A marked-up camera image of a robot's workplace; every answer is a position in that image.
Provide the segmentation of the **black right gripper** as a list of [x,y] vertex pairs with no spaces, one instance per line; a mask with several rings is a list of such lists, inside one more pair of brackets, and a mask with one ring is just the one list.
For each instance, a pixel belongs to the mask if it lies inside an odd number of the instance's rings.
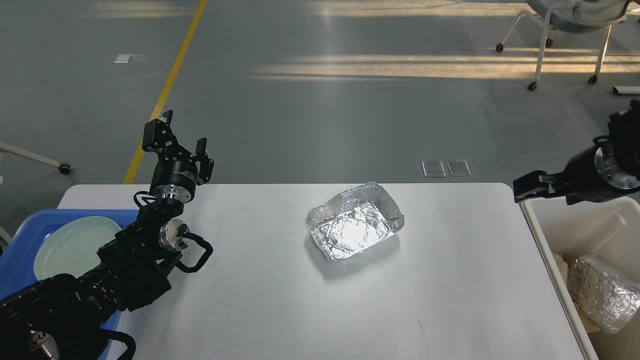
[[567,205],[603,203],[638,193],[637,177],[619,166],[611,144],[594,145],[572,157],[562,172],[534,170],[513,181],[513,199],[566,198]]

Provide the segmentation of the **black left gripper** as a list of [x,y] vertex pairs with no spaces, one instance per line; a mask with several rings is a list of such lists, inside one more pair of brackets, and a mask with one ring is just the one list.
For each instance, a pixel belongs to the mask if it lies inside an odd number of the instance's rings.
[[172,110],[167,110],[146,123],[141,149],[158,156],[149,194],[187,204],[194,200],[196,187],[210,182],[215,162],[208,156],[206,137],[196,142],[195,153],[179,144],[170,127],[173,115]]

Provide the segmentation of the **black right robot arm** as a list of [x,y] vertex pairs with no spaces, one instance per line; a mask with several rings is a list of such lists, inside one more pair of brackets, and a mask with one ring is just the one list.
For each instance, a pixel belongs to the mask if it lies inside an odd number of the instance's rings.
[[608,134],[574,155],[557,173],[534,170],[515,179],[515,203],[526,199],[565,198],[567,205],[604,203],[638,193],[640,189],[640,109],[633,99],[629,109],[611,114]]

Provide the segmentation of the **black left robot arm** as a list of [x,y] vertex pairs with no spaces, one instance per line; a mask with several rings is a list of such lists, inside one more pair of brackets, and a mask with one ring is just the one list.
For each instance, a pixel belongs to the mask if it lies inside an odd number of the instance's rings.
[[173,114],[166,110],[144,126],[141,149],[158,158],[150,188],[134,194],[137,217],[97,250],[99,264],[82,276],[50,276],[2,299],[3,360],[97,360],[111,341],[124,344],[121,360],[131,360],[134,338],[103,324],[116,312],[158,300],[172,287],[173,269],[198,272],[210,259],[213,246],[179,217],[196,188],[210,181],[215,162],[205,137],[194,152],[178,142]]

